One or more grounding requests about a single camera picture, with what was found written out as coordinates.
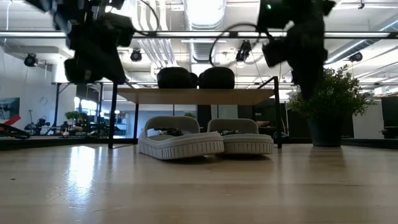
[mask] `shelf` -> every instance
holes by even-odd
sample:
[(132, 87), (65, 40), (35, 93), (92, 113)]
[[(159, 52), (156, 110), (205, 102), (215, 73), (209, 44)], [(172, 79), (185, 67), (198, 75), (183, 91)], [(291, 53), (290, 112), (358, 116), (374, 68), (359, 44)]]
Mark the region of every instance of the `shelf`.
[(155, 105), (257, 105), (274, 95), (273, 90), (197, 90), (119, 88), (118, 94), (138, 104)]

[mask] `black planter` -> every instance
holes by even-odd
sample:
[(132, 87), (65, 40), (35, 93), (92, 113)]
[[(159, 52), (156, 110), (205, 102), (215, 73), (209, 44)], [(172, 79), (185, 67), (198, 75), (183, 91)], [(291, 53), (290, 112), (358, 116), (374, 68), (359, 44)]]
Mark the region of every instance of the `black planter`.
[(308, 128), (315, 147), (340, 147), (342, 118), (309, 118)]

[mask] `desk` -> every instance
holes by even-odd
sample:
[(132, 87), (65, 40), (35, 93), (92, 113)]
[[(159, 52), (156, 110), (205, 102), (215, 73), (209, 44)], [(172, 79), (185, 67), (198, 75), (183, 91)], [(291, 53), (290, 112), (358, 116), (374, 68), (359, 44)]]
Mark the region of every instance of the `desk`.
[[(273, 82), (274, 89), (263, 89), (268, 83)], [(164, 105), (251, 105), (255, 107), (259, 103), (275, 96), (275, 116), (277, 123), (278, 148), (282, 148), (281, 118), (279, 104), (279, 79), (272, 77), (255, 90), (204, 90), (204, 89), (158, 89), (158, 88), (118, 88), (118, 83), (113, 84), (111, 125), (109, 127), (109, 144), (113, 148), (114, 111), (116, 109), (117, 95), (121, 95), (128, 101), (136, 104), (134, 117), (134, 136), (132, 143), (137, 143), (138, 112), (140, 104), (164, 104)]]

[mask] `poster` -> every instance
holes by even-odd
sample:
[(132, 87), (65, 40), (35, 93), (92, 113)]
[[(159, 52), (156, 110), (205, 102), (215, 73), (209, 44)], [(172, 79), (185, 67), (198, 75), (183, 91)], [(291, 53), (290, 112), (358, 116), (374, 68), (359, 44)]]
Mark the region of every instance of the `poster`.
[(0, 98), (0, 123), (19, 115), (20, 98)]

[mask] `wooden floor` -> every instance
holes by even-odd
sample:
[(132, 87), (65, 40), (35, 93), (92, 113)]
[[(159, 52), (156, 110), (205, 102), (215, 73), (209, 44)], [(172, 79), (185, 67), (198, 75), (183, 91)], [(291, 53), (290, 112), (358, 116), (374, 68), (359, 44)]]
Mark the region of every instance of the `wooden floor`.
[(398, 151), (284, 146), (163, 162), (133, 147), (0, 152), (0, 223), (398, 223)]

